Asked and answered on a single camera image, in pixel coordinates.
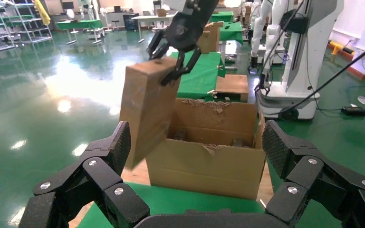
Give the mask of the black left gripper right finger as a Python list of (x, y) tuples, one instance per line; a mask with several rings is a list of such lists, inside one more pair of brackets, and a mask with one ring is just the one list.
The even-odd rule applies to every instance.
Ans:
[(333, 162), (310, 141), (286, 134), (269, 120), (262, 148), (283, 180), (265, 212), (293, 228), (314, 200), (344, 228), (365, 228), (365, 176)]

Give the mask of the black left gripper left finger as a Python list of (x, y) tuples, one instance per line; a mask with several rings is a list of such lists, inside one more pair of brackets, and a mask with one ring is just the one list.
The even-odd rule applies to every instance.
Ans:
[(121, 178), (130, 149), (130, 126), (121, 121), (111, 136), (91, 142), (75, 163), (34, 187), (19, 226), (67, 228), (95, 202), (113, 227), (135, 227), (150, 209)]

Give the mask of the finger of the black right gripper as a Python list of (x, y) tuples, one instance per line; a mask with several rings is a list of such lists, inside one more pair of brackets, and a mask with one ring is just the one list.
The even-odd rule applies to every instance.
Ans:
[(177, 62), (174, 69), (160, 81), (160, 85), (166, 86), (172, 81), (179, 79), (182, 75), (190, 73), (196, 65), (202, 52), (199, 46), (194, 46), (193, 53), (187, 64), (184, 63), (185, 54), (186, 52), (183, 50), (178, 51)]
[(166, 54), (170, 47), (170, 43), (166, 40), (165, 43), (159, 45), (164, 38), (165, 30), (156, 31), (147, 48), (149, 60), (160, 59)]

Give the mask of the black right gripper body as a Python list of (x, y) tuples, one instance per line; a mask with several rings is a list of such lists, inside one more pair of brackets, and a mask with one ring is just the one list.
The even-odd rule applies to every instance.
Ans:
[(177, 11), (165, 29), (167, 43), (179, 51), (191, 51), (202, 35), (218, 1), (166, 0), (165, 4)]

